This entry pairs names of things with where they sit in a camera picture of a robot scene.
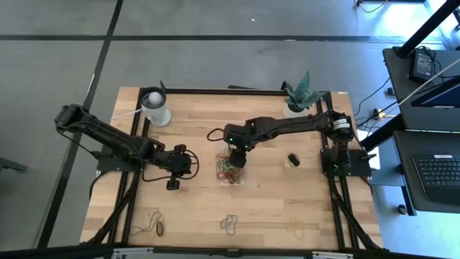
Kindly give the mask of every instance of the potted plant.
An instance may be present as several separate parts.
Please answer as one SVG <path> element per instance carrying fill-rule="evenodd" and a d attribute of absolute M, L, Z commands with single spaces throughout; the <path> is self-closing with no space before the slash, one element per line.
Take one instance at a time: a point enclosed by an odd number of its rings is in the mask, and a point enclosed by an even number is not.
<path fill-rule="evenodd" d="M 285 89 L 288 94 L 288 97 L 285 99 L 287 107 L 285 107 L 286 117 L 302 116 L 301 113 L 304 109 L 310 109 L 310 106 L 326 93 L 325 91 L 309 92 L 309 87 L 310 71 L 305 73 L 302 81 L 300 81 L 295 90 L 293 90 L 293 87 L 286 81 L 282 82 L 281 89 Z"/>

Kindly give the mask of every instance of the pile of rubber bands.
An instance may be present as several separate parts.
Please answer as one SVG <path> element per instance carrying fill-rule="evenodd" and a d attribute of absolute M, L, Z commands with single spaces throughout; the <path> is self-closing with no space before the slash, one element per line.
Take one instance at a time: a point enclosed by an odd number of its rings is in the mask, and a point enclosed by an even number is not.
<path fill-rule="evenodd" d="M 230 149 L 226 149 L 226 152 L 216 155 L 216 177 L 221 183 L 235 186 L 242 183 L 241 176 L 244 174 L 244 170 L 230 165 L 229 152 Z"/>

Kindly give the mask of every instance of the power adapter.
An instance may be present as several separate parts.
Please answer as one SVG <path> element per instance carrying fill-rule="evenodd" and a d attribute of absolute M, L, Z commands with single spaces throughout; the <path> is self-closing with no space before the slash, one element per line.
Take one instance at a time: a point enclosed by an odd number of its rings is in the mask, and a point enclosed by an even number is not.
<path fill-rule="evenodd" d="M 434 76 L 432 57 L 425 50 L 415 49 L 410 56 L 409 80 L 425 83 Z"/>

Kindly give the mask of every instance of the wooden tabletop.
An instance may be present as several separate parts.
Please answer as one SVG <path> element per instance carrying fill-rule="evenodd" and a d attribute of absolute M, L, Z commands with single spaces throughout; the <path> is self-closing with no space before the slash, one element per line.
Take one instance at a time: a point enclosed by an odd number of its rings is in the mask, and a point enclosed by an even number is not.
<path fill-rule="evenodd" d="M 135 110 L 139 88 L 121 87 L 114 115 Z M 178 247 L 240 247 L 279 249 L 336 249 L 334 218 L 331 211 L 326 177 L 321 170 L 318 132 L 281 135 L 257 145 L 248 153 L 243 181 L 228 186 L 216 179 L 216 154 L 226 148 L 224 142 L 209 142 L 206 135 L 225 124 L 244 124 L 255 117 L 284 118 L 283 96 L 237 96 L 169 94 L 167 107 L 172 119 L 165 127 L 149 127 L 149 137 L 159 140 L 172 150 L 185 144 L 200 161 L 198 175 L 180 181 L 178 191 L 167 191 L 166 180 L 139 182 L 132 226 L 148 227 L 153 213 L 162 214 L 165 233 L 158 237 L 155 229 L 129 237 L 131 245 Z M 352 115 L 346 92 L 333 92 L 333 107 L 337 112 Z M 305 114 L 316 114 L 313 106 Z M 111 121 L 111 125 L 127 133 L 133 115 Z M 138 135 L 142 131 L 141 114 Z M 354 140 L 351 149 L 359 146 Z M 300 166 L 289 165 L 288 155 L 295 153 Z M 146 167 L 146 178 L 169 175 L 153 165 Z M 83 227 L 81 241 L 91 238 L 112 212 L 121 173 L 111 172 L 99 179 Z M 353 212 L 378 245 L 382 245 L 377 218 L 369 187 L 362 179 L 348 177 Z M 219 227 L 227 214 L 238 216 L 236 234 L 228 235 Z M 349 242 L 348 226 L 342 215 L 344 238 Z M 288 222 L 299 223 L 295 233 Z M 116 239 L 121 239 L 121 216 Z"/>

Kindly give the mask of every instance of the green plant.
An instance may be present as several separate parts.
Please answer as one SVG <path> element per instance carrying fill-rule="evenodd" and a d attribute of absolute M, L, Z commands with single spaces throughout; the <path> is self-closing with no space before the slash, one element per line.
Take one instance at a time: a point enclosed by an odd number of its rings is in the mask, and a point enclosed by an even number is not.
<path fill-rule="evenodd" d="M 294 112 L 301 112 L 304 109 L 310 109 L 311 104 L 317 102 L 317 100 L 326 93 L 325 91 L 308 91 L 310 87 L 310 71 L 305 73 L 302 81 L 300 81 L 295 91 L 289 83 L 283 82 L 283 86 L 289 96 L 285 99 L 285 102 Z"/>

